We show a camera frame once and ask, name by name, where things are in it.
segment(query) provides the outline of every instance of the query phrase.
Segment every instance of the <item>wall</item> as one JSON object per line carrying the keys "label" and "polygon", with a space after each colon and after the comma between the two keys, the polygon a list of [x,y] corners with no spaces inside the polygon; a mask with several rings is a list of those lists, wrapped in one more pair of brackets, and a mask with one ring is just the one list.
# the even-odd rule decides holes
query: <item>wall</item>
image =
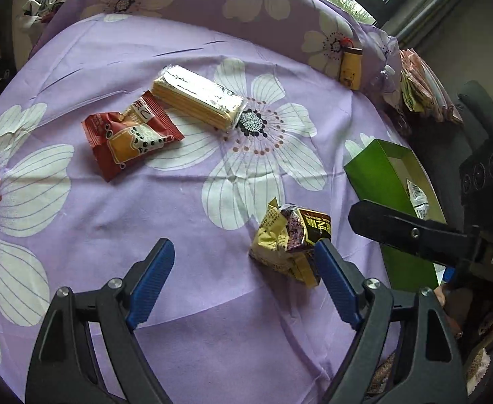
{"label": "wall", "polygon": [[469,80],[493,99],[493,0],[462,0],[417,51],[453,101]]}

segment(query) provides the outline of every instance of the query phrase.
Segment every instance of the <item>red snack packet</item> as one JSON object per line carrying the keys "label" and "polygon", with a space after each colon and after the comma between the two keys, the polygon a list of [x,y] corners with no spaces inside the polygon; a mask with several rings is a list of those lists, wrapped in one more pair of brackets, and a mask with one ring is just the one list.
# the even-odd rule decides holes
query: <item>red snack packet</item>
{"label": "red snack packet", "polygon": [[93,114],[81,125],[106,182],[150,151],[184,138],[149,91],[124,113]]}

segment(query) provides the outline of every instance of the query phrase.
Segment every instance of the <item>plastic wrapper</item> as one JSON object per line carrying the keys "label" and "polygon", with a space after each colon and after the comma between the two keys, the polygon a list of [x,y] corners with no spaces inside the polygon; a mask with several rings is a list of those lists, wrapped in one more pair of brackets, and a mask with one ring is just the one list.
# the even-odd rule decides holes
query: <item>plastic wrapper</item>
{"label": "plastic wrapper", "polygon": [[149,152],[184,138],[149,91],[124,113],[93,114],[82,126],[106,182]]}
{"label": "plastic wrapper", "polygon": [[178,65],[165,67],[151,92],[170,106],[223,131],[237,125],[247,104],[245,98]]}
{"label": "plastic wrapper", "polygon": [[311,209],[269,202],[250,248],[250,257],[315,287],[320,278],[313,260],[314,245],[331,238],[330,217]]}
{"label": "plastic wrapper", "polygon": [[401,52],[402,96],[409,110],[437,121],[463,123],[441,81],[412,49]]}
{"label": "plastic wrapper", "polygon": [[413,205],[415,214],[417,214],[418,218],[424,220],[428,216],[428,196],[426,196],[426,193],[418,185],[412,183],[409,179],[407,179],[407,194],[409,195],[409,200],[411,201],[411,205]]}

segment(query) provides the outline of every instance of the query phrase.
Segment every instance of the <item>yellow snack packet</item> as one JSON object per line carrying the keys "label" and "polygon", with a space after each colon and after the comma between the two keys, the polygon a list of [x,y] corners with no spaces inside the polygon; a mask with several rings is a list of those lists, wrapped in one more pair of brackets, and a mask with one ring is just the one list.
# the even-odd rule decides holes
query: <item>yellow snack packet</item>
{"label": "yellow snack packet", "polygon": [[344,47],[342,64],[340,66],[340,83],[352,90],[360,89],[362,77],[362,50],[353,47]]}
{"label": "yellow snack packet", "polygon": [[331,238],[328,215],[290,203],[279,206],[275,198],[267,205],[249,255],[311,288],[320,282],[313,251],[321,238]]}

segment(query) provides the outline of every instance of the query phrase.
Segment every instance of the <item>wrinkled fabric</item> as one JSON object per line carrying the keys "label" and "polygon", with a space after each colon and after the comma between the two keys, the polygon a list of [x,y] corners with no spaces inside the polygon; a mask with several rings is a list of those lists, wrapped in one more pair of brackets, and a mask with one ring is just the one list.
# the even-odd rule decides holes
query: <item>wrinkled fabric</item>
{"label": "wrinkled fabric", "polygon": [[[323,284],[307,290],[248,258],[259,208],[277,195],[329,214],[340,254],[388,284],[379,246],[347,221],[357,197],[343,165],[371,138],[401,141],[363,94],[286,56],[291,39],[277,51],[159,17],[74,22],[73,1],[82,0],[58,12],[50,26],[63,28],[45,32],[0,96],[0,374],[23,398],[55,290],[97,289],[166,237],[175,266],[135,334],[172,400],[317,402],[354,332]],[[106,183],[81,121],[123,111],[169,64],[248,96],[267,137],[224,134],[168,110],[185,144]],[[100,329],[92,334],[120,395]],[[385,356],[397,334],[389,332]]]}

